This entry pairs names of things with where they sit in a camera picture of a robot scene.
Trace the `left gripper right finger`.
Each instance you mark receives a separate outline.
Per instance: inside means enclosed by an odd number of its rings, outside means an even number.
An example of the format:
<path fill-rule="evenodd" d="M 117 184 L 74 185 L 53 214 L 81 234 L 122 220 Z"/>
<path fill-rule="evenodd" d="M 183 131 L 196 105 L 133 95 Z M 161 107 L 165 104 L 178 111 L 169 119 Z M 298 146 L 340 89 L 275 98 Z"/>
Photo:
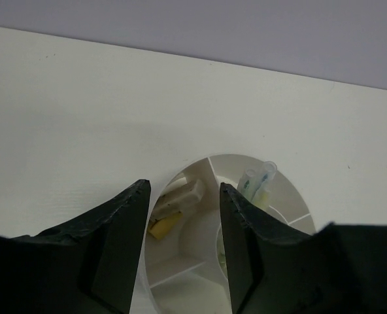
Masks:
<path fill-rule="evenodd" d="M 226 183 L 220 217 L 234 313 L 387 313 L 387 226 L 309 235 Z"/>

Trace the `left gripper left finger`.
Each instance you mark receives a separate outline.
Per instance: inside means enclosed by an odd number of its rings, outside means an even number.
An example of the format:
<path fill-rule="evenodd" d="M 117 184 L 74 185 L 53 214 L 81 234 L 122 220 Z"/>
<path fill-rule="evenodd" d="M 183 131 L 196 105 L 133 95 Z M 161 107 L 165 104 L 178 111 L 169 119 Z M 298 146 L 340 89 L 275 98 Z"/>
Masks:
<path fill-rule="evenodd" d="M 0 236 L 0 313 L 128 313 L 151 186 L 30 236 Z"/>

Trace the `thin yellow highlighter pen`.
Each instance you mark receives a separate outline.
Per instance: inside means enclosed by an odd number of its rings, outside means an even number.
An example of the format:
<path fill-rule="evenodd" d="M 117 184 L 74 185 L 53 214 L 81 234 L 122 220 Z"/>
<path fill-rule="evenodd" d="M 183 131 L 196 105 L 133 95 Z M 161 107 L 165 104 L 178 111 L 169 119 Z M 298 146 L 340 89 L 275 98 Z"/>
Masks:
<path fill-rule="evenodd" d="M 269 206 L 270 197 L 271 193 L 269 191 L 264 190 L 257 199 L 256 206 L 259 207 L 261 210 L 266 211 Z"/>

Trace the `small tan eraser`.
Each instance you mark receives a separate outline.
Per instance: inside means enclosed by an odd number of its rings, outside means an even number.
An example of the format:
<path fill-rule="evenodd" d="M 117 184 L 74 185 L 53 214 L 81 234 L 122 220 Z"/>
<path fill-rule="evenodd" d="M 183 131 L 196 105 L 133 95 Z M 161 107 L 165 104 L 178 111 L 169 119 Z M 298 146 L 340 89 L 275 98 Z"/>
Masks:
<path fill-rule="evenodd" d="M 168 217 L 161 218 L 155 222 L 148 223 L 147 232 L 157 240 L 163 239 L 183 217 L 181 212 L 171 214 Z"/>

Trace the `grey white eraser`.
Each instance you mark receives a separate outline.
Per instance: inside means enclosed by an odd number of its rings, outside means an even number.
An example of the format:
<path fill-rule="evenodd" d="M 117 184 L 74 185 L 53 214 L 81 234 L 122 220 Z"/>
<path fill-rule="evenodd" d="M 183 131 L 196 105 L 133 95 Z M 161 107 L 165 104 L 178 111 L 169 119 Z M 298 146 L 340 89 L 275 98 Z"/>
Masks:
<path fill-rule="evenodd" d="M 150 219 L 161 220 L 175 213 L 183 213 L 199 203 L 205 193 L 201 180 L 190 181 L 160 196 L 152 210 Z"/>

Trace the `white round divided container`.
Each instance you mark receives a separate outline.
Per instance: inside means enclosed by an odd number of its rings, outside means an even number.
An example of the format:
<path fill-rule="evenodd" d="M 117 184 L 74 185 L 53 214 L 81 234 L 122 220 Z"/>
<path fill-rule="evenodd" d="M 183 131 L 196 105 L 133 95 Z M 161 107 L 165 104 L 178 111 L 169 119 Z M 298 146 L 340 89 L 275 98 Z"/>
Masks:
<path fill-rule="evenodd" d="M 186 183 L 205 188 L 163 239 L 146 234 L 131 313 L 231 313 L 220 224 L 220 183 L 237 186 L 246 169 L 263 160 L 217 154 L 168 167 L 152 180 L 151 206 Z"/>

